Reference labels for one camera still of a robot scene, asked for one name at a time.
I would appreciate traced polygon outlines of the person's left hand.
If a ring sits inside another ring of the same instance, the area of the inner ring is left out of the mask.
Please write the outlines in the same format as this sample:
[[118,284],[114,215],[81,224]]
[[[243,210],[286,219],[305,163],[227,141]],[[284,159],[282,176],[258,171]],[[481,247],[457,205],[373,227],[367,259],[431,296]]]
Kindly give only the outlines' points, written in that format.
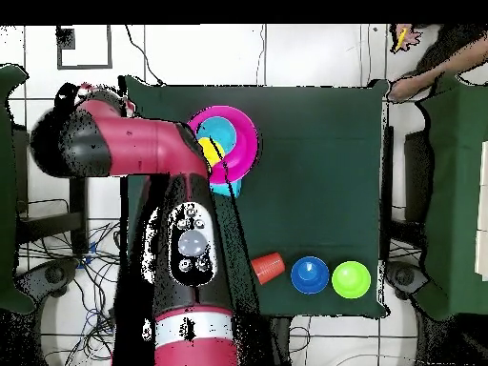
[[402,77],[392,84],[386,98],[393,103],[402,103],[429,89],[435,81],[435,78],[424,75]]

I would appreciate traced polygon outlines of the person's right hand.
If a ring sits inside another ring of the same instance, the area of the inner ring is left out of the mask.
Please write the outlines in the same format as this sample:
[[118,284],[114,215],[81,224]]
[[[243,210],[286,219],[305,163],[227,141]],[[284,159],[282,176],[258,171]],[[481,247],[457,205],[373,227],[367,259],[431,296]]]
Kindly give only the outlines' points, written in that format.
[[412,24],[392,24],[390,33],[393,39],[392,53],[409,50],[419,43],[421,36],[419,31],[414,30]]

